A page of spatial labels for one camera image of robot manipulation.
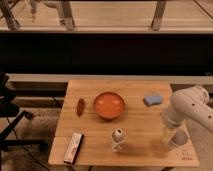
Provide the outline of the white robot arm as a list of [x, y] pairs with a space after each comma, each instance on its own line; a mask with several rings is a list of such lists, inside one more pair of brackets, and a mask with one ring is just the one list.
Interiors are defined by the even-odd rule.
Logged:
[[170, 104], [161, 114], [164, 124], [162, 143], [167, 145], [171, 142], [186, 118], [213, 133], [213, 108], [207, 105], [208, 102], [208, 91], [201, 86], [175, 91], [170, 97]]

